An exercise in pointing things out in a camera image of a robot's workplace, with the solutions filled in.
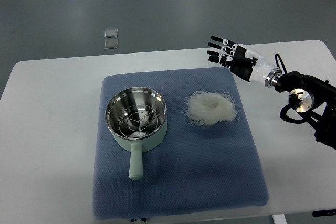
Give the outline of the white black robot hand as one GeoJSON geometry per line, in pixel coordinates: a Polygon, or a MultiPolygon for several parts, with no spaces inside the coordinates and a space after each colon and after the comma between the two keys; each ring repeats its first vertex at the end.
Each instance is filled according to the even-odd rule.
{"type": "Polygon", "coordinates": [[[208,43],[211,50],[207,51],[209,62],[228,68],[247,82],[260,82],[270,88],[283,75],[279,67],[268,63],[263,55],[244,44],[216,36],[211,40],[208,43]]]}

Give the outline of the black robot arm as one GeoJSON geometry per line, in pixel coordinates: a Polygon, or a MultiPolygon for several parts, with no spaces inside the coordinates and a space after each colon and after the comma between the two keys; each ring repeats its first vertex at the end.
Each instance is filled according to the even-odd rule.
{"type": "Polygon", "coordinates": [[[308,123],[316,141],[335,148],[335,87],[314,76],[297,71],[276,74],[270,85],[279,93],[287,91],[288,104],[280,118],[293,124],[308,123]]]}

